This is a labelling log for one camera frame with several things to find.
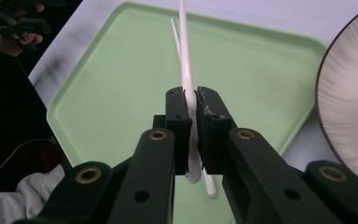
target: dark clothing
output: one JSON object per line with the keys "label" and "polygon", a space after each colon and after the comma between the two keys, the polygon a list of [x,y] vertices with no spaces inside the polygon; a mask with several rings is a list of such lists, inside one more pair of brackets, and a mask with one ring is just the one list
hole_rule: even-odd
{"label": "dark clothing", "polygon": [[[49,171],[41,163],[48,155],[43,153],[49,150],[45,146],[33,145],[13,154],[25,142],[49,139],[53,135],[46,113],[17,59],[0,52],[0,167],[5,164],[5,170],[0,168],[0,191],[13,191],[26,175]],[[53,168],[62,153],[49,151],[54,159]]]}

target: light green plastic tray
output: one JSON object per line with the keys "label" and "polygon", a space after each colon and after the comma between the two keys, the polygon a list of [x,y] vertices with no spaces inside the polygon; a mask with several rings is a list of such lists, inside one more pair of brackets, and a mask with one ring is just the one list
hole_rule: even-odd
{"label": "light green plastic tray", "polygon": [[[178,12],[125,3],[98,33],[48,109],[48,123],[72,165],[130,157],[153,116],[164,114],[165,92],[181,85],[170,18]],[[195,86],[218,91],[239,127],[262,133],[283,153],[314,105],[319,40],[189,14]],[[232,223],[204,182],[176,177],[174,223]]]}

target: gray fabric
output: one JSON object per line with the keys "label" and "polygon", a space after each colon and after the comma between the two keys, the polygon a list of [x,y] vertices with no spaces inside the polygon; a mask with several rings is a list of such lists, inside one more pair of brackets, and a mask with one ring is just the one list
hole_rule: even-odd
{"label": "gray fabric", "polygon": [[47,174],[24,177],[15,192],[0,192],[0,224],[37,216],[63,176],[58,165]]}

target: white table surface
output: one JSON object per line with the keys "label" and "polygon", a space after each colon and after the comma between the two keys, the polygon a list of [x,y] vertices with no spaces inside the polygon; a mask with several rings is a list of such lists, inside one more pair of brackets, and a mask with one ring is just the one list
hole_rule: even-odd
{"label": "white table surface", "polygon": [[[83,0],[48,47],[29,75],[47,108],[106,19],[123,2]],[[178,0],[132,2],[179,8]],[[187,0],[187,11],[310,35],[330,44],[358,14],[358,0]],[[304,170],[310,161],[337,161],[324,139],[315,111],[283,157],[299,170]]]}

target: brass screw insert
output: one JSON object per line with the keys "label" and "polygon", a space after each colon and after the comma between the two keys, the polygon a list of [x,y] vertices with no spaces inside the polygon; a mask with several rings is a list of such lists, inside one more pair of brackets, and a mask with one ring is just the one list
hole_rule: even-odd
{"label": "brass screw insert", "polygon": [[343,183],[348,181],[347,175],[333,166],[322,166],[319,168],[319,173],[321,173],[321,175],[325,178],[334,182]]}
{"label": "brass screw insert", "polygon": [[255,138],[255,134],[249,131],[242,130],[238,132],[238,137],[245,140],[251,140]]}
{"label": "brass screw insert", "polygon": [[76,175],[76,182],[79,184],[90,184],[100,178],[102,172],[99,167],[89,166]]}
{"label": "brass screw insert", "polygon": [[165,132],[160,132],[160,131],[152,132],[151,134],[149,134],[149,138],[156,140],[156,141],[162,140],[166,137],[167,137],[167,134]]}

